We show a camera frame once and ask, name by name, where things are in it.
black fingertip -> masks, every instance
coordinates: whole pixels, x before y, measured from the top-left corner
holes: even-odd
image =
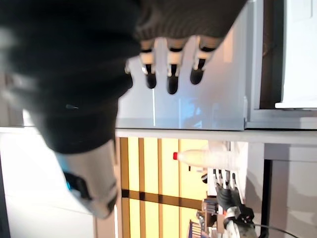
[[[199,84],[203,79],[204,71],[201,69],[192,70],[190,74],[190,81],[192,84]]]
[[[146,77],[147,87],[150,89],[155,88],[155,86],[157,85],[157,78],[155,73],[147,74],[145,77]]]
[[[208,183],[208,174],[204,174],[202,176],[202,181],[203,181],[203,183]]]
[[[167,77],[167,91],[169,94],[173,95],[177,92],[178,89],[178,77],[172,75]]]

white cabinet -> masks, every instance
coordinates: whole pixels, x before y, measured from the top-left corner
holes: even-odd
[[[93,238],[93,216],[6,196],[11,238]]]
[[[277,108],[317,109],[317,0],[288,0],[283,101]]]

bottle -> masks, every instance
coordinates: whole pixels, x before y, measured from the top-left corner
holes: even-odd
[[[174,152],[173,159],[189,166],[238,171],[238,154],[233,151],[186,150]]]

blue light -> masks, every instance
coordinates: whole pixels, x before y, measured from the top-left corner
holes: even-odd
[[[66,185],[67,185],[68,190],[71,190],[69,182],[66,182]]]

robotic arm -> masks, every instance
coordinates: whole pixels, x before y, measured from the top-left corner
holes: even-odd
[[[221,171],[217,173],[216,170],[213,170],[213,180],[218,203],[226,214],[223,225],[228,237],[257,238],[252,221],[254,218],[253,210],[241,202],[235,173],[226,171],[225,178],[223,178]]]
[[[197,84],[245,3],[0,1],[0,70],[14,80],[4,96],[29,111],[55,151],[69,190],[94,215],[107,217],[116,200],[114,129],[118,99],[132,87],[127,60],[141,53],[147,85],[154,88],[151,42],[168,38],[167,84],[173,94],[186,43],[178,40],[207,37],[212,41],[201,37],[194,56],[191,80]]]

